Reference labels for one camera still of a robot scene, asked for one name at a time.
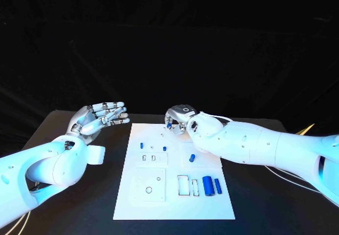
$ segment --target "cable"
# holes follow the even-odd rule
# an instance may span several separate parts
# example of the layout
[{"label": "cable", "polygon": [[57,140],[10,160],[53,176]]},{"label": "cable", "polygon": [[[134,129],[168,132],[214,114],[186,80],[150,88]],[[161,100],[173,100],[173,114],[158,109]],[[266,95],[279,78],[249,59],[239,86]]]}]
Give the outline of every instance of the cable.
[{"label": "cable", "polygon": [[300,187],[308,189],[310,191],[320,193],[318,191],[315,191],[315,190],[313,190],[313,189],[304,187],[302,185],[294,183],[292,181],[287,180],[287,179],[285,179],[282,176],[279,176],[266,166],[264,166],[264,167],[265,167],[265,168],[268,169],[268,171],[269,171],[275,176],[278,176],[281,179],[284,179],[284,180],[288,181],[290,183],[295,184],[297,186],[300,186]]},{"label": "cable", "polygon": [[232,120],[230,118],[227,118],[227,117],[222,117],[222,116],[210,115],[210,114],[206,114],[204,112],[200,112],[200,113],[203,113],[204,115],[207,115],[207,116],[210,116],[210,117],[222,118],[222,119],[225,119],[225,120],[227,120],[227,121],[233,121],[233,120]]},{"label": "cable", "polygon": [[30,212],[28,212],[28,214],[27,214],[27,218],[26,218],[26,221],[24,221],[23,227],[21,227],[21,230],[18,231],[18,234],[17,234],[17,235],[21,234],[21,231],[23,231],[23,229],[24,229],[24,226],[26,226],[26,223],[27,223],[27,220],[28,220],[28,217],[30,217]]},{"label": "cable", "polygon": [[285,174],[291,175],[292,177],[298,178],[300,180],[305,181],[301,177],[298,177],[297,175],[291,174],[290,172],[275,168],[277,170],[282,171]]},{"label": "cable", "polygon": [[10,229],[10,231],[8,231],[4,235],[8,235],[8,234],[10,234],[10,232],[14,230],[15,226],[18,225],[18,223],[20,223],[20,222],[21,222],[21,220],[23,220],[24,215],[23,215],[23,216],[21,216],[21,218],[17,220],[17,222],[15,222],[15,224],[14,224],[13,228]]}]

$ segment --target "dark table surface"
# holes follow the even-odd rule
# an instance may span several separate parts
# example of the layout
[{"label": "dark table surface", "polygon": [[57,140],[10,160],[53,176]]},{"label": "dark table surface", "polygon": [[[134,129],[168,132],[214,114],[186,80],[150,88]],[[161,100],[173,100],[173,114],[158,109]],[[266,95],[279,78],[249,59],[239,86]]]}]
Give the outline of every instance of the dark table surface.
[{"label": "dark table surface", "polygon": [[[49,114],[24,149],[64,134],[73,113]],[[164,117],[131,114],[129,118],[132,123],[163,123]],[[233,120],[285,131],[277,120]],[[321,194],[281,180],[264,166],[223,159],[235,220],[112,220],[129,130],[129,123],[102,129],[92,145],[105,147],[103,164],[88,165],[77,183],[31,211],[23,235],[339,234],[339,208]]]}]

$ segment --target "white board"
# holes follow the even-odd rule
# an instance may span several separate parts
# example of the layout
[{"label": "white board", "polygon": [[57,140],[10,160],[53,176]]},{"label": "white board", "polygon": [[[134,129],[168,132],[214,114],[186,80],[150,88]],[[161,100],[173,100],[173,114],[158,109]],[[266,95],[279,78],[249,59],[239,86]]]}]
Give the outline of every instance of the white board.
[{"label": "white board", "polygon": [[[132,123],[112,219],[235,219],[219,158],[194,149],[187,134],[176,136],[164,127]],[[189,196],[178,196],[178,175],[189,177]],[[209,197],[206,175],[219,179],[222,189],[217,194],[213,182]],[[191,180],[197,180],[199,196],[193,196]]]}]

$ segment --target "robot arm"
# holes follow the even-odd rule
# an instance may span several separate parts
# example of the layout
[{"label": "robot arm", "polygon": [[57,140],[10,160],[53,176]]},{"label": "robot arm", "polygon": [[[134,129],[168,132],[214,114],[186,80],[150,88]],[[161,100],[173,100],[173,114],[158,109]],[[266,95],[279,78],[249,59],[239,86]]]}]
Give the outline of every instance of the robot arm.
[{"label": "robot arm", "polygon": [[[122,102],[85,106],[50,143],[0,158],[0,228],[73,185],[86,164],[102,164],[103,147],[88,145],[102,128],[129,122]],[[26,177],[44,183],[28,190]]]},{"label": "robot arm", "polygon": [[187,131],[199,151],[235,163],[272,166],[298,175],[339,206],[339,135],[300,136],[245,122],[222,123],[186,105],[167,110],[165,124],[174,134]]}]

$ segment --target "blue object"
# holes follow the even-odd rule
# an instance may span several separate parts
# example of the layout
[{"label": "blue object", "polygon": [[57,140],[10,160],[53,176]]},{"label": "blue object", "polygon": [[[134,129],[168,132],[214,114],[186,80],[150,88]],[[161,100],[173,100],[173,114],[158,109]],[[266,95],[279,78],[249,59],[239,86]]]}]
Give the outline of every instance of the blue object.
[{"label": "blue object", "polygon": [[222,194],[219,180],[213,179],[213,182],[214,182],[216,192],[217,194]]},{"label": "blue object", "polygon": [[204,195],[212,196],[213,193],[213,182],[210,176],[203,177],[203,189],[204,189]]},{"label": "blue object", "polygon": [[196,155],[191,154],[191,155],[190,155],[190,158],[189,158],[189,161],[193,162],[194,158],[196,158]]}]

